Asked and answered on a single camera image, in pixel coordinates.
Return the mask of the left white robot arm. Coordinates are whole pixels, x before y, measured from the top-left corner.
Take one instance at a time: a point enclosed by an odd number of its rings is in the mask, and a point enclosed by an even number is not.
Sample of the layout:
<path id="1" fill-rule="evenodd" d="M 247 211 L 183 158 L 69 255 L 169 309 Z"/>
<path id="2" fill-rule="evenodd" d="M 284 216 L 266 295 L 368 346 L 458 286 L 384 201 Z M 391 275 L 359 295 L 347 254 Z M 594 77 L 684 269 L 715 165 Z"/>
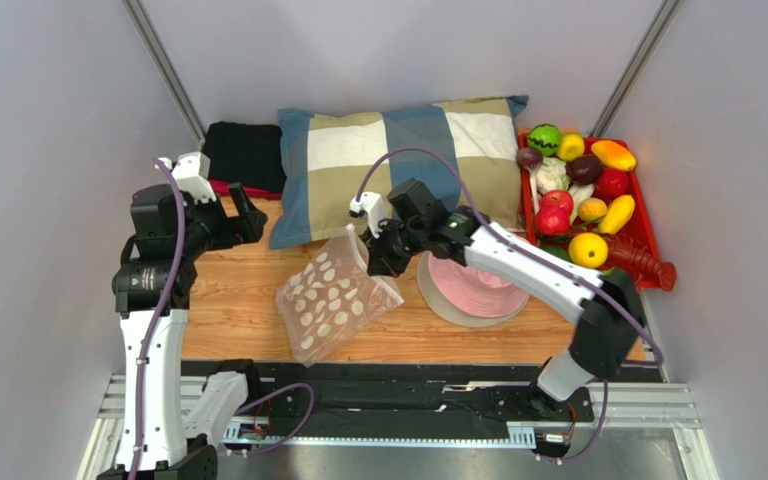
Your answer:
<path id="1" fill-rule="evenodd" d="M 221 363 L 194 407 L 181 405 L 182 343 L 204 253 L 257 243 L 267 216 L 244 187 L 228 192 L 237 213 L 192 187 L 153 185 L 132 197 L 134 233 L 112 280 L 123 334 L 124 426 L 101 479 L 214 479 L 224 430 L 250 393 L 260 390 L 250 360 Z"/>

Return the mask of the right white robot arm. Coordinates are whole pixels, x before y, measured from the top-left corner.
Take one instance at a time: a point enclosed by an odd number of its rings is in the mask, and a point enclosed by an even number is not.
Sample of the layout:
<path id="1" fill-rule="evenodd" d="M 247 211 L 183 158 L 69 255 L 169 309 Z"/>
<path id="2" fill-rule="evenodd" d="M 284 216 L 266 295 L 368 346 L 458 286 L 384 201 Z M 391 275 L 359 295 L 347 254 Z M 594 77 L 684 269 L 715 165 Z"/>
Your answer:
<path id="1" fill-rule="evenodd" d="M 471 203 L 448 209 L 420 181 L 410 179 L 387 197 L 359 193 L 349 213 L 368 223 L 362 239 L 371 276 L 397 277 L 414 256 L 429 253 L 499 277 L 571 323 L 568 347 L 548 360 L 534 382 L 547 400 L 566 401 L 593 379 L 615 377 L 644 334 L 628 274 L 564 261 L 489 221 Z"/>

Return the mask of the yellow apple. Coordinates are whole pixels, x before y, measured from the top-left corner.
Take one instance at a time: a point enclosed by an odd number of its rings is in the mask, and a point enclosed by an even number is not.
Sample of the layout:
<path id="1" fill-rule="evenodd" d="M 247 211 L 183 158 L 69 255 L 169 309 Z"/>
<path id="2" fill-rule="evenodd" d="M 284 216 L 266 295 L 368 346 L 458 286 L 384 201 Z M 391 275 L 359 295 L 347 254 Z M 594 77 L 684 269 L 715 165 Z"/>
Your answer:
<path id="1" fill-rule="evenodd" d="M 585 232 L 570 240 L 567 251 L 572 263 L 584 268 L 598 269 L 607 261 L 609 246 L 603 237 Z"/>

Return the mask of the clear dotted zip bag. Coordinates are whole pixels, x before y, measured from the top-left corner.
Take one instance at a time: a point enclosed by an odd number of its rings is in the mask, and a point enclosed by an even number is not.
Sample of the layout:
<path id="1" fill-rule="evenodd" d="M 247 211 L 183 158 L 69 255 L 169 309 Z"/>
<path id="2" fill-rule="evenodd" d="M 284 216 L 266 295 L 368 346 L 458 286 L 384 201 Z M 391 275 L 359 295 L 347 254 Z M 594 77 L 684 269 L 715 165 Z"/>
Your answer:
<path id="1" fill-rule="evenodd" d="M 368 260 L 366 246 L 348 224 L 277 289 L 275 307 L 296 362 L 310 367 L 326 359 L 404 303 L 393 279 L 367 273 Z"/>

